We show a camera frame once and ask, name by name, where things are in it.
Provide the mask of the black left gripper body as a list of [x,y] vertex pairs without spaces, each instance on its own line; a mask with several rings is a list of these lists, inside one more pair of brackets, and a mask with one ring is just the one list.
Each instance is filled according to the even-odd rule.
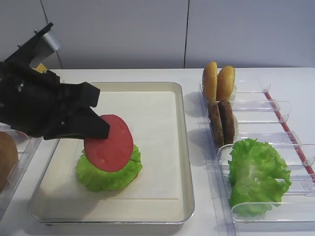
[[0,120],[31,137],[80,138],[69,124],[78,109],[81,85],[61,83],[13,62],[0,64]]

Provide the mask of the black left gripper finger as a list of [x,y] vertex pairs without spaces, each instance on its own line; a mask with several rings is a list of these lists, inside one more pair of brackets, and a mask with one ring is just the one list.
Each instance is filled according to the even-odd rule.
[[43,138],[107,139],[109,131],[110,125],[91,108],[79,108],[55,117],[43,132]]
[[80,107],[96,107],[100,95],[100,89],[83,82],[75,85],[75,98]]

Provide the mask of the robot arm silver black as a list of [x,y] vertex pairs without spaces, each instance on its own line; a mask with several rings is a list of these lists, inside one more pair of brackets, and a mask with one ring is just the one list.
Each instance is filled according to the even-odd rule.
[[34,138],[107,139],[110,125],[93,111],[98,88],[87,82],[62,83],[51,70],[31,67],[60,48],[52,26],[36,30],[0,63],[0,121]]

